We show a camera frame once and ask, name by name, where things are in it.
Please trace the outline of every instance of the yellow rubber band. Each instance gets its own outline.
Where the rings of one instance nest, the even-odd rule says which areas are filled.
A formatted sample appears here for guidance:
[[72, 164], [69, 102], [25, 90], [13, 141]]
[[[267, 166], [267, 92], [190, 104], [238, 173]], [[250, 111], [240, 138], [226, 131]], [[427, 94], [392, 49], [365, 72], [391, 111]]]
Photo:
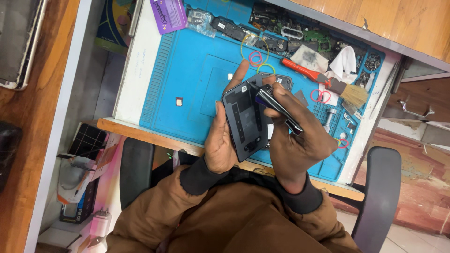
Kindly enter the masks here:
[[244, 57], [244, 54], [242, 53], [242, 47], [244, 46], [244, 40], [245, 39], [247, 39], [247, 37], [248, 36], [256, 36], [256, 37], [258, 37], [258, 38], [260, 38], [262, 41], [264, 41], [264, 43], [265, 43], [265, 48], [267, 48], [267, 57], [265, 58], [265, 61], [263, 62], [263, 63], [261, 63], [261, 64], [255, 64], [256, 66], [262, 66], [263, 64], [265, 64], [266, 63], [266, 61], [267, 61], [267, 59], [269, 58], [269, 46], [267, 45], [267, 42], [265, 41], [265, 40], [263, 40], [261, 37], [259, 37], [258, 35], [256, 35], [256, 34], [247, 34], [245, 37], [244, 37], [244, 39], [242, 39], [242, 43], [241, 43], [241, 55], [242, 55], [242, 58], [243, 59], [245, 59], [245, 57]]
[[271, 67], [272, 70], [274, 71], [274, 74], [275, 74], [275, 68], [272, 65], [268, 64], [268, 63], [262, 63], [261, 65], [259, 65], [259, 67], [256, 69], [256, 74], [259, 73], [259, 68], [261, 68], [261, 66], [263, 66], [263, 65]]

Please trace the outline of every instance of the red brush handle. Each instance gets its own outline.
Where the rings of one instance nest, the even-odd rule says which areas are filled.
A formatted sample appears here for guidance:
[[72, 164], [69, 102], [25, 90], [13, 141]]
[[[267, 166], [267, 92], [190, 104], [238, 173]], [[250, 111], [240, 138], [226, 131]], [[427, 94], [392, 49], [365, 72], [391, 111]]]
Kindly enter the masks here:
[[297, 72], [302, 73], [303, 75], [305, 75], [309, 79], [311, 79], [313, 82], [325, 85], [325, 87], [327, 89], [331, 86], [331, 81], [324, 74], [322, 74], [320, 72], [312, 71], [305, 67], [302, 67], [302, 66], [298, 65], [297, 63], [289, 60], [288, 58], [281, 59], [281, 64], [283, 64], [284, 66], [291, 68]]

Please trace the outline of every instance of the drawer handle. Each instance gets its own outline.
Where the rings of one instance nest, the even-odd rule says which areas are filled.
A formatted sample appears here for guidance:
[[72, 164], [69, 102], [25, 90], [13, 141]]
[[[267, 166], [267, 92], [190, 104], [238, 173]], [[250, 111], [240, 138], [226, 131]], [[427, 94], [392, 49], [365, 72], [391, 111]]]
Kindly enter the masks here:
[[410, 111], [406, 110], [406, 102], [405, 101], [399, 100], [398, 102], [401, 104], [401, 108], [403, 109], [403, 111], [405, 113], [412, 114], [412, 115], [417, 116], [419, 118], [426, 118], [428, 115], [434, 114], [434, 111], [433, 111], [433, 109], [431, 109], [431, 106], [428, 108], [428, 110], [425, 112], [424, 115], [420, 115], [420, 114], [417, 114], [417, 113], [410, 112]]

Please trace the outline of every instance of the brown jacket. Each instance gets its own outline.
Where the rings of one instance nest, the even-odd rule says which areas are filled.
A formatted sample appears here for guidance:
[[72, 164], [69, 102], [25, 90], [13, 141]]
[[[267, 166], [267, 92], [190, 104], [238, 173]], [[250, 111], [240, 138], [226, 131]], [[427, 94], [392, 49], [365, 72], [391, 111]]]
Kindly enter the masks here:
[[200, 195], [186, 192], [179, 166], [141, 194], [108, 235], [108, 252], [361, 252], [328, 196], [307, 214], [291, 210], [272, 191], [243, 182]]

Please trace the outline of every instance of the black phone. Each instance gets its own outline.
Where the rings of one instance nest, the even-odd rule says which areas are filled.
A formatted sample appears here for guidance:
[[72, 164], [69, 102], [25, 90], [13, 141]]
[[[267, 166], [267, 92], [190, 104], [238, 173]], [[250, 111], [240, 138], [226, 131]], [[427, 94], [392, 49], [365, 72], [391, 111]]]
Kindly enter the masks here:
[[[267, 125], [270, 118], [264, 115], [264, 105], [255, 101], [257, 89], [262, 87], [262, 78], [272, 74], [260, 72], [243, 81], [222, 95], [227, 122], [239, 162], [243, 162], [269, 142]], [[276, 81], [287, 89], [292, 88], [292, 79], [275, 75]]]

